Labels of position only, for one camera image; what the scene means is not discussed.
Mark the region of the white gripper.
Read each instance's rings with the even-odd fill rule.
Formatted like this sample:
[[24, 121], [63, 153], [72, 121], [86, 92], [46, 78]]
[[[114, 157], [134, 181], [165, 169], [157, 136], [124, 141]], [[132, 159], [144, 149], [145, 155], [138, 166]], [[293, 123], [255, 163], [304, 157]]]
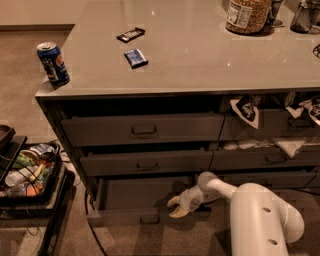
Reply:
[[186, 189], [179, 196], [174, 196], [171, 198], [167, 206], [173, 207], [178, 206], [173, 212], [169, 214], [171, 218], [182, 218], [189, 214], [189, 212], [194, 212], [199, 206], [204, 202], [204, 194], [201, 188], [196, 185], [190, 189]]

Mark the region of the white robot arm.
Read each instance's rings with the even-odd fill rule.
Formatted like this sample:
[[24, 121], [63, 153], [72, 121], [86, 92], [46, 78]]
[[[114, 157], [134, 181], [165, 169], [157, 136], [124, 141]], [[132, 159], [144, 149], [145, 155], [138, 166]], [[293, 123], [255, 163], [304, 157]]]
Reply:
[[230, 203], [232, 256], [289, 256], [287, 245], [305, 230], [300, 212], [268, 188], [245, 183], [238, 187], [211, 172], [197, 184], [172, 197], [167, 205], [172, 218], [181, 218], [216, 198]]

